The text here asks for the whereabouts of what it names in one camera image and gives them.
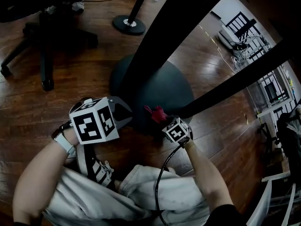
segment dark brown floorboard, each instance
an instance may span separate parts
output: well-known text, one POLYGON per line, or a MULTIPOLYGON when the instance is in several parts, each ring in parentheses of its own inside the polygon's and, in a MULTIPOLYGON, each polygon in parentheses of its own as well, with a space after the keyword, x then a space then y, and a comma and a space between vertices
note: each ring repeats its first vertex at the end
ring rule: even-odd
MULTIPOLYGON (((146 0, 138 17, 149 28, 166 0, 146 0)), ((49 135, 68 119, 69 109, 83 97, 109 95, 109 76, 114 65, 138 48, 143 36, 128 36, 115 30, 112 19, 129 14, 135 0, 86 2, 85 12, 76 24, 98 34, 99 45, 87 49, 77 44, 66 49, 54 47, 55 89, 42 90, 39 47, 24 51, 9 65, 12 76, 0 76, 0 211, 11 215, 11 203, 18 177, 30 160, 50 141, 49 135)), ((0 24, 0 61, 23 39, 24 24, 38 14, 0 24)), ((200 23, 215 38, 220 21, 208 14, 200 23)), ((162 31, 155 39, 164 39, 162 31)), ((224 58, 230 54, 219 44, 224 58)), ((150 56, 156 56, 156 48, 150 56)), ((195 98, 205 94, 233 75, 210 38, 196 27, 170 56, 191 84, 195 98)), ((249 95, 240 91, 219 104, 195 115, 190 123, 197 146, 221 171, 233 202, 244 212, 251 201, 263 167, 261 144, 256 136, 259 121, 249 95)), ((120 139, 95 148, 99 159, 109 160, 118 177, 124 177, 136 164, 161 167, 175 146, 155 141, 132 128, 123 128, 120 139)), ((189 158, 180 150, 169 162, 179 175, 193 175, 189 158)))

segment light gray trousers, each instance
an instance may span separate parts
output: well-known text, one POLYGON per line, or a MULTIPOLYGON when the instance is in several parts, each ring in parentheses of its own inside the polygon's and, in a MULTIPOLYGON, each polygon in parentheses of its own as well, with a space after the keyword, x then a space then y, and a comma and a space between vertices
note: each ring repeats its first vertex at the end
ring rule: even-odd
MULTIPOLYGON (((43 212, 55 226, 108 226, 108 219, 134 221, 156 210, 155 185, 160 169, 136 165, 118 193, 64 168, 53 198, 43 212)), ((207 203, 194 177, 164 171, 158 190, 162 216, 169 225, 201 226, 209 217, 207 203)), ((152 225, 163 225, 160 218, 152 225)))

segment hand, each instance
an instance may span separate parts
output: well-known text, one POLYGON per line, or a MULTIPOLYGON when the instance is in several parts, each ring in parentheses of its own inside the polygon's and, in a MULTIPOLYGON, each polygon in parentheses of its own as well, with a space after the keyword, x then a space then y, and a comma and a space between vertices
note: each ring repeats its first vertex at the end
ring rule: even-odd
POLYGON ((74 128, 68 128, 63 131, 65 138, 74 146, 79 144, 74 128))

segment round black base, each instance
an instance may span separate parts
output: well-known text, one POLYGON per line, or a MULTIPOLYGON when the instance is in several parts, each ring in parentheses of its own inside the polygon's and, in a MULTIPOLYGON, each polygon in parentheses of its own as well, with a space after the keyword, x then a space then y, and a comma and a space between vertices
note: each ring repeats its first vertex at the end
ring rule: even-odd
POLYGON ((176 114, 179 109, 194 100, 191 86, 187 79, 172 63, 166 61, 142 86, 132 101, 118 93, 123 77, 134 55, 121 59, 115 66, 110 78, 110 92, 113 96, 120 96, 133 110, 133 120, 130 126, 148 133, 150 113, 144 106, 152 110, 160 105, 167 115, 176 114))
POLYGON ((113 19, 114 27, 116 29, 118 29, 119 31, 129 34, 129 35, 140 35, 140 34, 143 34, 144 31, 146 30, 144 23, 141 22, 141 20, 139 20, 138 18, 135 18, 135 20, 134 20, 136 22, 135 27, 126 25, 123 22, 125 19, 128 19, 127 15, 120 15, 120 16, 115 17, 113 19))

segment office chair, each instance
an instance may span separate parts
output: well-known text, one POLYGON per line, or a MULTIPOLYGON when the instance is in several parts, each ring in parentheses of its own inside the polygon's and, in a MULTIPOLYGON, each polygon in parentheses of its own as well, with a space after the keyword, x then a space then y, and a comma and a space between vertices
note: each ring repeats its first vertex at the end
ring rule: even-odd
MULTIPOLYGON (((1 0, 0 1, 0 22, 10 22, 30 14, 41 11, 39 23, 26 23, 23 33, 25 39, 4 59, 1 64, 1 74, 8 77, 11 72, 8 64, 22 51, 32 45, 36 40, 40 41, 40 75, 42 87, 45 91, 52 90, 54 83, 52 79, 52 56, 50 49, 50 35, 57 33, 54 31, 53 19, 45 13, 45 8, 54 4, 61 4, 63 0, 1 0)), ((87 38, 89 47, 97 47, 97 34, 86 32, 80 29, 74 29, 74 32, 80 33, 87 38)))

